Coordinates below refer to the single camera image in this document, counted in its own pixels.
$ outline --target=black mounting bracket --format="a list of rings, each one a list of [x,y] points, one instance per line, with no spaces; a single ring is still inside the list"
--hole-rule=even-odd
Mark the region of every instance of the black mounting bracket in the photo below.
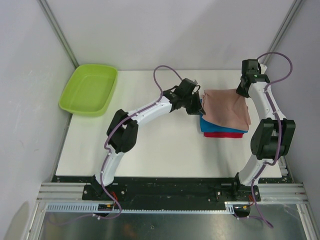
[[[91,178],[91,184],[87,184],[83,188],[82,200],[86,201],[112,201],[112,199],[104,192],[96,177]],[[119,201],[123,201],[127,192],[125,185],[113,185],[105,187],[109,193],[114,192]]]
[[[243,205],[233,205],[234,213],[239,218],[245,218],[249,216],[251,207],[249,205],[243,206]]]
[[[274,159],[278,146],[278,136],[272,136],[273,131],[279,132],[277,120],[271,118],[262,119],[255,130],[250,147],[252,154],[256,155],[258,160]],[[296,129],[295,121],[283,119],[281,120],[281,146],[279,157],[287,155],[294,132]]]
[[[163,91],[163,96],[172,104],[171,112],[184,107],[189,115],[206,114],[200,102],[199,89],[195,81],[185,78],[179,86]]]
[[[242,61],[242,76],[240,78],[240,84],[236,89],[236,93],[249,98],[249,88],[251,84],[256,82],[270,83],[270,80],[266,74],[261,74],[261,66],[257,59],[247,59]]]
[[[254,197],[257,202],[261,201],[258,186],[253,186]],[[240,184],[239,173],[233,179],[230,187],[222,187],[215,190],[215,199],[218,202],[248,202],[251,193],[251,186]]]
[[[122,109],[116,111],[106,134],[109,136],[112,130],[127,117],[128,113]],[[137,142],[139,128],[137,121],[130,118],[125,121],[123,125],[126,125],[126,127],[120,126],[109,141],[109,144],[115,149],[115,153],[126,153],[131,150]]]

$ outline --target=green plastic tub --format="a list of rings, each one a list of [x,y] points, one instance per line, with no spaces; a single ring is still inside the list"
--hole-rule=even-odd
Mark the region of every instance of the green plastic tub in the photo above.
[[[111,101],[118,71],[112,66],[85,64],[72,74],[59,100],[59,106],[72,114],[103,115]]]

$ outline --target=white wall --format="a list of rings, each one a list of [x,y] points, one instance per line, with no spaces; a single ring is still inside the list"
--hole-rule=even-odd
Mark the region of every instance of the white wall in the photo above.
[[[36,0],[2,1],[0,22],[0,239],[12,222],[18,240],[58,153],[74,68]]]
[[[79,64],[120,70],[240,69],[269,48],[292,2],[48,0]]]
[[[320,225],[320,1],[305,1],[279,46],[293,63],[293,73],[272,87],[278,105],[296,123],[287,155],[298,182],[303,182],[313,213]],[[289,64],[274,56],[268,65],[270,80],[287,74]]]

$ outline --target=stack of folded cloths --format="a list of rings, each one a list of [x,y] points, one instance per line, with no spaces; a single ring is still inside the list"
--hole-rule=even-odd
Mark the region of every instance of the stack of folded cloths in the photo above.
[[[207,138],[242,138],[251,124],[246,99],[236,89],[204,90],[200,128]]]

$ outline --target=white table surface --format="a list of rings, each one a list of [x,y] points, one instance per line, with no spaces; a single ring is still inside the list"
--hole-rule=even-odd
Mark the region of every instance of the white table surface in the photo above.
[[[182,78],[196,79],[205,89],[234,89],[240,70],[181,70]],[[179,85],[172,71],[156,73],[162,89]],[[159,96],[153,71],[119,71],[117,86],[103,116],[73,115],[57,176],[92,176],[101,169],[107,151],[104,142],[109,124],[118,109],[139,108]],[[139,128],[136,145],[122,158],[116,176],[123,177],[234,177],[251,156],[250,140],[260,120],[251,99],[246,101],[251,118],[248,133],[240,139],[206,138],[200,132],[199,116],[187,115],[181,108],[158,117]],[[278,163],[268,166],[264,178],[280,178]]]

